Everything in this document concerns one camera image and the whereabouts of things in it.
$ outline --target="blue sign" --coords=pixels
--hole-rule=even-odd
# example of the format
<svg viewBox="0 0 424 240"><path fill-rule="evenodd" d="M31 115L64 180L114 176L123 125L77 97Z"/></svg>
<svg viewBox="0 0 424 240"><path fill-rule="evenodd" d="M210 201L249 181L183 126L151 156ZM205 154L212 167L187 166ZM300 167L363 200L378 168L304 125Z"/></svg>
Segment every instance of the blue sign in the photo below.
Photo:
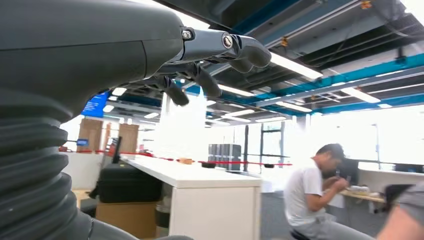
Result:
<svg viewBox="0 0 424 240"><path fill-rule="evenodd" d="M76 145L81 147L88 147L89 146L89 140L88 139L78 139L76 140Z"/></svg>
<svg viewBox="0 0 424 240"><path fill-rule="evenodd" d="M82 110L81 115L89 117L103 118L103 108L108 100L109 93L104 92L102 94L95 95L90 99Z"/></svg>

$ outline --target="monitor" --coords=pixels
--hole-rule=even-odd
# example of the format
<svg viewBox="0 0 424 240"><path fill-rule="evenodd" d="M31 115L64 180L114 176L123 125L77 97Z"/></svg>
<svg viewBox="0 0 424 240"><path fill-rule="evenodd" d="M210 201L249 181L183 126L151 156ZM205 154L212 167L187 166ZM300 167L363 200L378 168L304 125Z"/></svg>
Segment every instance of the monitor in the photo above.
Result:
<svg viewBox="0 0 424 240"><path fill-rule="evenodd" d="M324 179L328 179L338 175L346 180L349 180L350 185L357 185L359 183L359 160L345 158L337 166L337 169L331 172L322 174Z"/></svg>
<svg viewBox="0 0 424 240"><path fill-rule="evenodd" d="M109 92L97 94L90 99L82 110L81 115L103 118L103 108L108 100Z"/></svg>
<svg viewBox="0 0 424 240"><path fill-rule="evenodd" d="M423 174L423 165L418 164L405 164L405 163L396 163L394 165L394 170L396 172L407 172L407 173L417 173Z"/></svg>

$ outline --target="trash can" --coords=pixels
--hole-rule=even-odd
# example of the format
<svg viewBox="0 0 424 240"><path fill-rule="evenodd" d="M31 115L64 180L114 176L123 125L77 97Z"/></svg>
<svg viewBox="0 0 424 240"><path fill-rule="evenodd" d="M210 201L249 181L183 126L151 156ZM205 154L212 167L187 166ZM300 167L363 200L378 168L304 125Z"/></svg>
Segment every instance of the trash can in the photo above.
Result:
<svg viewBox="0 0 424 240"><path fill-rule="evenodd" d="M156 204L156 237L162 238L169 235L171 218L171 198L164 196L162 201Z"/></svg>

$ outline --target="robotic hand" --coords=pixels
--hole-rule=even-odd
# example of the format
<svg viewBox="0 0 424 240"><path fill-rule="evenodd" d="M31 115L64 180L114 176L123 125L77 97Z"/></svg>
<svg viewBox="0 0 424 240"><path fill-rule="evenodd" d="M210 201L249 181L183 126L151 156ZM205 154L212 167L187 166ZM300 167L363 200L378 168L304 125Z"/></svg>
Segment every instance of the robotic hand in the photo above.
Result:
<svg viewBox="0 0 424 240"><path fill-rule="evenodd" d="M241 73L249 72L253 66L263 68L270 63L270 52L256 39L248 36L192 28L183 28L182 36L183 51L159 68L153 77L141 81L159 86L177 105L184 106L189 103L189 99L172 81L175 77L195 81L206 96L221 95L215 78L195 61L229 63Z"/></svg>
<svg viewBox="0 0 424 240"><path fill-rule="evenodd" d="M126 0L2 0L0 33L0 239L8 240L135 240L76 208L61 173L60 124L124 83L153 79L184 105L175 73L220 94L194 62L247 72L271 59L253 38L187 28L170 11Z"/></svg>

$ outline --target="red barrier rope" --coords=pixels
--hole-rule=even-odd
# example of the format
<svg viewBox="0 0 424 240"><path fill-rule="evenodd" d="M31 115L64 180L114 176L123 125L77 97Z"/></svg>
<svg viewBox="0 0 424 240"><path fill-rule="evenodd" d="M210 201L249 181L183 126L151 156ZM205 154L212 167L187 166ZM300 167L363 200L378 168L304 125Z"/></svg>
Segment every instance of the red barrier rope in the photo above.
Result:
<svg viewBox="0 0 424 240"><path fill-rule="evenodd" d="M106 153L105 150L79 150L76 151L76 153L96 153L96 154L101 154L101 153ZM126 154L126 155L141 155L141 156L146 156L146 157L150 157L150 158L157 158L157 159L162 159L162 160L168 160L168 161L174 161L174 159L172 158L166 158L166 157L157 157L155 155L153 155L152 153L149 152L120 152L120 154ZM208 163L208 164L255 164L255 165L274 165L274 166L292 166L293 164L291 163L260 163L260 162L250 162L250 161L197 161L198 163Z"/></svg>

